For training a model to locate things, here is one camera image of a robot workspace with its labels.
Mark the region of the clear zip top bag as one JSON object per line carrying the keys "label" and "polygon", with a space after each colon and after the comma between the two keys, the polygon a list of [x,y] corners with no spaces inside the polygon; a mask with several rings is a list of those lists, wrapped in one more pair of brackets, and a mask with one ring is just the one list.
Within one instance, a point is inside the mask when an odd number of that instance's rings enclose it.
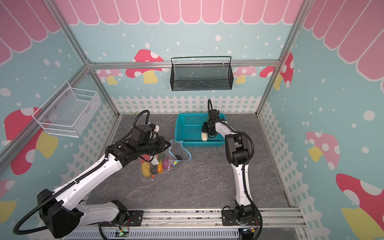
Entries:
{"label": "clear zip top bag", "polygon": [[184,147],[183,141],[170,141],[171,146],[162,153],[152,157],[142,155],[139,160],[139,176],[142,181],[153,180],[158,175],[165,174],[181,163],[192,159],[191,153]]}

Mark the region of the red pepper toy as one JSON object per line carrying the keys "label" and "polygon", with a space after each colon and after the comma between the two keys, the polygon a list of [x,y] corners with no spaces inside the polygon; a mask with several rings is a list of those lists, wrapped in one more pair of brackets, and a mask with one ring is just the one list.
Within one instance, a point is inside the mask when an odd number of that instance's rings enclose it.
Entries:
{"label": "red pepper toy", "polygon": [[149,155],[141,155],[142,161],[149,162],[151,160],[151,157]]}

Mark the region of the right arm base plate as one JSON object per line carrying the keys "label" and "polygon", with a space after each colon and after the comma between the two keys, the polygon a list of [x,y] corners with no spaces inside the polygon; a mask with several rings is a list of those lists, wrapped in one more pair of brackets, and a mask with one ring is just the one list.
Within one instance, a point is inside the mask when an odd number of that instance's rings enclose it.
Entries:
{"label": "right arm base plate", "polygon": [[223,226],[253,226],[261,225],[260,218],[254,216],[241,217],[238,216],[235,210],[224,209],[221,211]]}

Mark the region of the yellow potato toy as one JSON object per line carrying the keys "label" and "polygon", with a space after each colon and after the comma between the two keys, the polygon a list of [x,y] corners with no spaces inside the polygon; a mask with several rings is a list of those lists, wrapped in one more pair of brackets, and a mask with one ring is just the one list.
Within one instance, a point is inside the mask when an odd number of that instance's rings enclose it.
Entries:
{"label": "yellow potato toy", "polygon": [[143,162],[141,165],[142,175],[145,178],[148,178],[151,176],[151,164],[149,162]]}

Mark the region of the white radish toy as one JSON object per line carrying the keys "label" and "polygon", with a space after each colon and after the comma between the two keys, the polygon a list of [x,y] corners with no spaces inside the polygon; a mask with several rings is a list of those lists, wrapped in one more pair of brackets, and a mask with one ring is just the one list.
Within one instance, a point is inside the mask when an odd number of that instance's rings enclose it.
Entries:
{"label": "white radish toy", "polygon": [[207,133],[202,132],[201,133],[201,138],[202,138],[203,142],[207,142],[208,138],[209,138],[209,135]]}

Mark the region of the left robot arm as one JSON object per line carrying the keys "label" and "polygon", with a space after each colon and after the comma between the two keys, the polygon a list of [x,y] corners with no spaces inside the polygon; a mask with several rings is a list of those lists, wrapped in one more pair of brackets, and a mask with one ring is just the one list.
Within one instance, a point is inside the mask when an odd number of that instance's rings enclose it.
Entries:
{"label": "left robot arm", "polygon": [[155,124],[138,125],[119,142],[105,148],[104,155],[77,178],[53,191],[41,191],[38,205],[19,220],[15,235],[27,235],[49,230],[58,239],[77,227],[102,222],[125,225],[131,219],[128,209],[118,200],[105,204],[80,206],[81,200],[114,173],[143,155],[155,157],[171,143],[158,134]]}

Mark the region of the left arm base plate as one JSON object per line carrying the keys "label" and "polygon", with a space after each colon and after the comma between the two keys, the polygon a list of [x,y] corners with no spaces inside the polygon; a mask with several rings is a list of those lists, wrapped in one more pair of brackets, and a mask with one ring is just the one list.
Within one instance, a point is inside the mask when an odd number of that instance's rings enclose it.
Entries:
{"label": "left arm base plate", "polygon": [[109,222],[102,222],[102,227],[140,227],[144,218],[144,211],[128,210],[120,211],[118,215]]}

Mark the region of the purple onion toy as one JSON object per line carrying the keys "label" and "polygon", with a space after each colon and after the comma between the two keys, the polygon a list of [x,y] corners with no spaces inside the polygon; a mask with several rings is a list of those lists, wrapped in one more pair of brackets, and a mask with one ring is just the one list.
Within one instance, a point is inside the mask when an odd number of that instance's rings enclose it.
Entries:
{"label": "purple onion toy", "polygon": [[162,161],[162,165],[163,165],[164,170],[170,170],[173,167],[173,164],[169,159],[164,159]]}

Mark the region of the teal plastic basket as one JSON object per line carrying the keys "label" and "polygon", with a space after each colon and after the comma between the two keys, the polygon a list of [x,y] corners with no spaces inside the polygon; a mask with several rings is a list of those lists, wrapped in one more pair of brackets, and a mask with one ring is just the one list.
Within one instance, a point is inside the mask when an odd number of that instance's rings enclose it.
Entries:
{"label": "teal plastic basket", "polygon": [[185,148],[221,147],[225,138],[218,134],[214,138],[203,141],[201,138],[203,123],[208,119],[208,113],[180,113],[175,126],[175,140],[182,141]]}

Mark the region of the orange carrot toy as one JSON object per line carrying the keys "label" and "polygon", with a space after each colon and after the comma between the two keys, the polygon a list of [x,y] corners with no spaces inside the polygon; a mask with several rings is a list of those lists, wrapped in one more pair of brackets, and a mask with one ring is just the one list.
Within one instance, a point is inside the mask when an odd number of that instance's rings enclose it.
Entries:
{"label": "orange carrot toy", "polygon": [[158,173],[161,173],[164,170],[162,163],[158,164]]}

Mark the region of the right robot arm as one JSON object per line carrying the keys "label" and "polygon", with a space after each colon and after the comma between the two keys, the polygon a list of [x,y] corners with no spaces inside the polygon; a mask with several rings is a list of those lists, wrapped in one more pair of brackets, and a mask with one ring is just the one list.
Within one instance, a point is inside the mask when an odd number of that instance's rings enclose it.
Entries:
{"label": "right robot arm", "polygon": [[250,195],[248,177],[249,162],[255,151],[254,145],[246,133],[235,130],[220,118],[218,110],[208,110],[208,119],[202,127],[202,140],[206,141],[208,137],[218,134],[225,139],[226,158],[235,176],[236,219],[244,225],[256,217],[256,205]]}

